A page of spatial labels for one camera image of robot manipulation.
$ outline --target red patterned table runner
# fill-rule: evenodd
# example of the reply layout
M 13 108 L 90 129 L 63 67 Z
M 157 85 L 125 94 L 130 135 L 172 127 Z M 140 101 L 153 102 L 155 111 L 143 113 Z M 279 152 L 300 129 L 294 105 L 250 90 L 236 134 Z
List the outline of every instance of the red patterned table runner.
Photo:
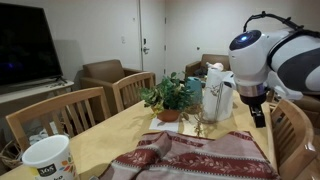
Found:
M 113 160 L 100 179 L 280 179 L 280 176 L 248 132 L 230 132 L 212 140 L 164 131 L 143 135 L 137 148 Z

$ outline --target wooden chair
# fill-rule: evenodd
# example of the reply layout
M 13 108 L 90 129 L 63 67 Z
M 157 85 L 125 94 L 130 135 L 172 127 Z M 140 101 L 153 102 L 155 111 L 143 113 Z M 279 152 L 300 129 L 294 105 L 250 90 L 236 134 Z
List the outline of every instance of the wooden chair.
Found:
M 52 136 L 54 133 L 50 122 L 53 121 L 59 134 L 65 133 L 63 130 L 65 126 L 66 133 L 73 137 L 96 124 L 92 111 L 98 107 L 91 104 L 97 101 L 100 102 L 105 119 L 110 117 L 104 90 L 102 87 L 96 87 L 44 100 L 12 113 L 6 116 L 6 119 L 21 150 L 25 151 L 30 142 L 23 129 L 24 124 L 40 121 L 48 135 Z
M 153 87 L 153 73 L 142 72 L 125 77 L 112 85 L 118 112 L 140 101 L 139 88 Z
M 295 179 L 317 156 L 313 127 L 306 114 L 282 99 L 271 113 L 278 171 L 282 179 Z

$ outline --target television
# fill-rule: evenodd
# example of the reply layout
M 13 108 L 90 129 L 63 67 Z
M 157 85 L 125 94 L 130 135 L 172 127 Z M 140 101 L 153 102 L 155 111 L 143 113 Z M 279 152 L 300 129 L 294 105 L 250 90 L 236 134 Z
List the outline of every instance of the television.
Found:
M 0 3 L 0 87 L 62 75 L 44 9 Z

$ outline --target white mug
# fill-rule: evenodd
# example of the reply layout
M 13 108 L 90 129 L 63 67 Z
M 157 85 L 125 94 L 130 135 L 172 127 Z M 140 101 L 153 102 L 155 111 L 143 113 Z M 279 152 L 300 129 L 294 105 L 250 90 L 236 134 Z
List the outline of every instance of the white mug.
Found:
M 69 149 L 69 138 L 54 135 L 30 146 L 22 155 L 36 180 L 74 180 L 78 178 Z

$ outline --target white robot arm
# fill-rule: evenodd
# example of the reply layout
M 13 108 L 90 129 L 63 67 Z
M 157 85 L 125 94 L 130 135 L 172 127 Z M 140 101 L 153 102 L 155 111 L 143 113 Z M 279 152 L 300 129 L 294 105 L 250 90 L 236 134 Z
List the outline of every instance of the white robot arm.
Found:
M 229 46 L 234 75 L 225 84 L 235 87 L 256 126 L 264 127 L 261 104 L 269 89 L 292 100 L 304 92 L 320 92 L 320 33 L 265 12 L 252 17 L 273 17 L 291 28 L 271 33 L 244 30 Z

